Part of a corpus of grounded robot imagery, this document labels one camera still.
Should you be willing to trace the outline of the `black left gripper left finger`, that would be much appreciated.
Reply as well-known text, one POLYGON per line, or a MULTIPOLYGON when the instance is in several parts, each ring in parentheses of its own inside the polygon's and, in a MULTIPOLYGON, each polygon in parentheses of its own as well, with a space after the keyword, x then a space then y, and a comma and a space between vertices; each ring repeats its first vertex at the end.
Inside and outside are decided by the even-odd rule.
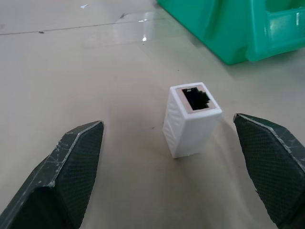
POLYGON ((0 214, 0 229, 79 229, 95 183, 103 121, 66 132, 0 214))

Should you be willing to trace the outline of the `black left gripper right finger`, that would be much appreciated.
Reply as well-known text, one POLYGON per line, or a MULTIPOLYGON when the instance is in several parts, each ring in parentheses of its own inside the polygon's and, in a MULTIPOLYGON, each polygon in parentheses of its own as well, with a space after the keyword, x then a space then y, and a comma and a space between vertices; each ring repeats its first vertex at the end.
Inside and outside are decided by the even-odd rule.
POLYGON ((285 127, 237 113, 248 174, 278 229, 305 229, 305 146, 285 127))

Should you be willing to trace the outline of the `white ethernet coupler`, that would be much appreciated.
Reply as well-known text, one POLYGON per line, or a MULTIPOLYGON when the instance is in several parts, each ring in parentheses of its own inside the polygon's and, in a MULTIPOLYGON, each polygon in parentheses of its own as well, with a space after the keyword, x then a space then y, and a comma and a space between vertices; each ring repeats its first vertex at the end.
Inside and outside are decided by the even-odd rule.
POLYGON ((222 110, 204 83, 172 86, 163 134, 173 158, 203 151, 222 117, 222 110))

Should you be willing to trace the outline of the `green plastic bin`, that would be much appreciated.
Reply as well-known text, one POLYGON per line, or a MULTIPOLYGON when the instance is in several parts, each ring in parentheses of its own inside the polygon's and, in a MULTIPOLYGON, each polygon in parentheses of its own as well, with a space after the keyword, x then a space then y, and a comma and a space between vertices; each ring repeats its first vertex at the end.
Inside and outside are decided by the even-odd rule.
POLYGON ((157 0, 228 65, 305 48, 305 0, 157 0))

